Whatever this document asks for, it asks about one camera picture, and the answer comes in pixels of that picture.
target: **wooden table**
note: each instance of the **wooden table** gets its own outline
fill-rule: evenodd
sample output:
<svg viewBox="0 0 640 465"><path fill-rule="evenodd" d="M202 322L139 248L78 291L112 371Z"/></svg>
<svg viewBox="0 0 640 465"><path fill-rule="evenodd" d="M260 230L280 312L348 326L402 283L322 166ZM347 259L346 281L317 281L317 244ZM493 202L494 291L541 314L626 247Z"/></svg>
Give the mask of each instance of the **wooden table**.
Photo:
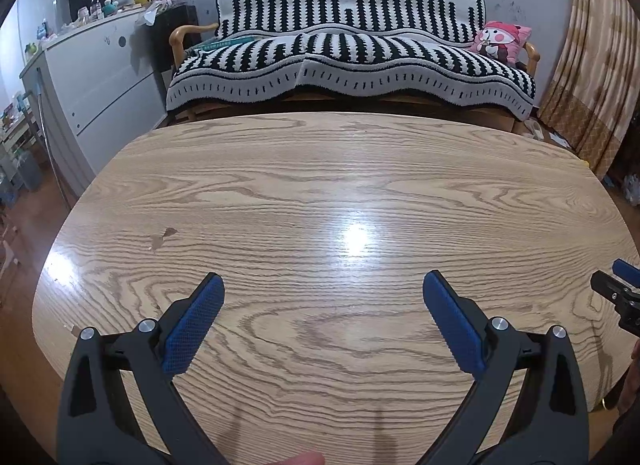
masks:
<svg viewBox="0 0 640 465"><path fill-rule="evenodd" d="M592 406L634 341L589 286L616 257L640 264L606 191L559 148L405 116L218 119L110 161L49 253L33 329L62 376L74 326L128 331L216 271L224 308L175 384L228 459L315 448L332 465L410 465L471 384L422 302L424 274L518 329L564 325Z"/></svg>

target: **silver screw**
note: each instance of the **silver screw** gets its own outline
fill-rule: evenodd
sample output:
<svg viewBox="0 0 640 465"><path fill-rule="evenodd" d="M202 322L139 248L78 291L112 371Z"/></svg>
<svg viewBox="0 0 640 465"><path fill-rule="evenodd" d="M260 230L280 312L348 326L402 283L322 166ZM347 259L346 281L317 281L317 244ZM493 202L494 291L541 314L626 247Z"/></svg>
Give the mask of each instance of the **silver screw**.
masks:
<svg viewBox="0 0 640 465"><path fill-rule="evenodd" d="M84 328L84 330L80 332L80 338L82 340L89 340L94 336L94 334L95 330L93 328Z"/></svg>
<svg viewBox="0 0 640 465"><path fill-rule="evenodd" d="M566 337L566 330L562 326L554 326L551 331L559 339L564 339Z"/></svg>
<svg viewBox="0 0 640 465"><path fill-rule="evenodd" d="M138 324L138 329L142 331L142 333L149 333L156 327L156 321L153 319L145 319L140 324Z"/></svg>
<svg viewBox="0 0 640 465"><path fill-rule="evenodd" d="M493 326L496 330L503 331L509 327L509 323L502 317L494 317L491 320L491 326Z"/></svg>

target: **torn brown mark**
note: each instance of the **torn brown mark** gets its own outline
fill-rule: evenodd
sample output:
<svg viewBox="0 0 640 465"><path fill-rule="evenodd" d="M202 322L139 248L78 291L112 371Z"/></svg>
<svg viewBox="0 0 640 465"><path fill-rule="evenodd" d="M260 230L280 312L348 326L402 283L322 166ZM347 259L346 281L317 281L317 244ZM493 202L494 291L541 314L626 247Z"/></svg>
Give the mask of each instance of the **torn brown mark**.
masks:
<svg viewBox="0 0 640 465"><path fill-rule="evenodd" d="M151 246L149 246L148 250L156 252L164 244L164 240L166 238L168 238L169 236L173 236L177 232L178 231L173 227L167 227L164 230L164 234L162 235L151 234L149 236L149 238L151 239Z"/></svg>

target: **sofa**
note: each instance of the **sofa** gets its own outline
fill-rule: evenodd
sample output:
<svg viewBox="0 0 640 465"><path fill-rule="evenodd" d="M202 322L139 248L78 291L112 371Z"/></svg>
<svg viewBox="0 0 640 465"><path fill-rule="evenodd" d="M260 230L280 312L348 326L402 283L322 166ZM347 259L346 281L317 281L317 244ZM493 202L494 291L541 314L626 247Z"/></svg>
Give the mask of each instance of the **sofa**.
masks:
<svg viewBox="0 0 640 465"><path fill-rule="evenodd" d="M454 106L492 105L524 120L540 56L508 66L470 50L484 0L217 0L220 24L182 26L167 109L250 104L314 88L348 98L411 91ZM185 52L184 35L215 30L213 47Z"/></svg>

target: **sofa backrest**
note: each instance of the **sofa backrest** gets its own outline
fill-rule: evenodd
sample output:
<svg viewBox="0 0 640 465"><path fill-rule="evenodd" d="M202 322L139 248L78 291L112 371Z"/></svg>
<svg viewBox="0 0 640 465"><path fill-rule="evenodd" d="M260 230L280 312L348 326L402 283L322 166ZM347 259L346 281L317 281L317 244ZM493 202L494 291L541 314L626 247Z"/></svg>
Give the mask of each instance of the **sofa backrest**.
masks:
<svg viewBox="0 0 640 465"><path fill-rule="evenodd" d="M485 21L484 0L217 0L219 38L280 36L322 28L471 44Z"/></svg>

